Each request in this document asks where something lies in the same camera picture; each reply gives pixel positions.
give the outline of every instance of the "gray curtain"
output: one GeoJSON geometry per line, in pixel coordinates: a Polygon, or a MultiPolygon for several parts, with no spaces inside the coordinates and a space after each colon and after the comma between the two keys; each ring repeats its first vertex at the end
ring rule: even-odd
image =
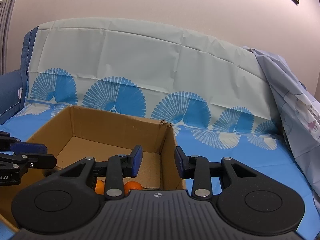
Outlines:
{"type": "Polygon", "coordinates": [[[14,1],[8,0],[0,8],[0,75],[6,73],[7,39],[14,1]]]}

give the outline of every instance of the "circular pad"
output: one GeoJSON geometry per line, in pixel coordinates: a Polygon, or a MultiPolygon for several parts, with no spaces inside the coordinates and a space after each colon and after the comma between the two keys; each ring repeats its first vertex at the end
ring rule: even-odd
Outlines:
{"type": "Polygon", "coordinates": [[[72,196],[68,192],[62,190],[45,191],[35,199],[36,207],[47,212],[65,209],[71,202],[72,196]]]}
{"type": "Polygon", "coordinates": [[[20,228],[39,234],[58,234],[87,224],[99,211],[98,195],[74,179],[48,178],[20,191],[12,215],[20,228]]]}
{"type": "Polygon", "coordinates": [[[230,224],[260,236],[296,230],[304,215],[304,202],[298,193],[267,179],[238,180],[225,188],[217,200],[217,208],[230,224]]]}
{"type": "Polygon", "coordinates": [[[282,199],[276,193],[257,190],[245,196],[245,203],[256,211],[272,212],[281,207],[282,199]]]}

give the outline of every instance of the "beige wall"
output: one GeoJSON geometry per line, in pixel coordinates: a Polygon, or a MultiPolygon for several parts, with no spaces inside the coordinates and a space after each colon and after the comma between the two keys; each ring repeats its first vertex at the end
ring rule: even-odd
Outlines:
{"type": "Polygon", "coordinates": [[[282,55],[314,94],[320,69],[319,0],[16,0],[7,50],[19,68],[23,36],[37,25],[72,17],[120,17],[197,30],[238,46],[282,55]]]}

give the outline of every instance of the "cardboard box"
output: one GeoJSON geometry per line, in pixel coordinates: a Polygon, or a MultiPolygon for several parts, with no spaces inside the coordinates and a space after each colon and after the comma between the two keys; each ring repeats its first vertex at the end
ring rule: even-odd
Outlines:
{"type": "MultiPolygon", "coordinates": [[[[72,106],[47,122],[28,142],[45,144],[60,168],[88,156],[95,157],[97,162],[107,161],[113,155],[130,154],[136,145],[141,145],[138,176],[124,182],[135,180],[144,189],[185,188],[174,163],[173,128],[165,121],[72,106]]],[[[11,214],[12,199],[21,189],[41,179],[41,170],[29,169],[20,185],[0,187],[0,214],[12,230],[17,230],[11,214]]]]}

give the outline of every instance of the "cardboard box flap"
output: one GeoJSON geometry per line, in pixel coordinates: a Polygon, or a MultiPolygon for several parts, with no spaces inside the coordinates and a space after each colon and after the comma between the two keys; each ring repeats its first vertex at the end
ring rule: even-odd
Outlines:
{"type": "Polygon", "coordinates": [[[163,149],[161,152],[162,185],[164,190],[185,189],[184,181],[180,179],[175,160],[174,150],[177,146],[172,126],[167,129],[163,149]]]}
{"type": "Polygon", "coordinates": [[[76,137],[127,149],[140,144],[150,153],[160,153],[168,127],[159,120],[79,106],[71,108],[71,119],[76,137]]]}
{"type": "Polygon", "coordinates": [[[73,135],[70,121],[71,109],[71,107],[67,107],[57,114],[54,119],[50,119],[27,142],[43,143],[48,148],[48,153],[57,157],[73,135]],[[50,135],[43,133],[43,129],[50,131],[50,135]]]}

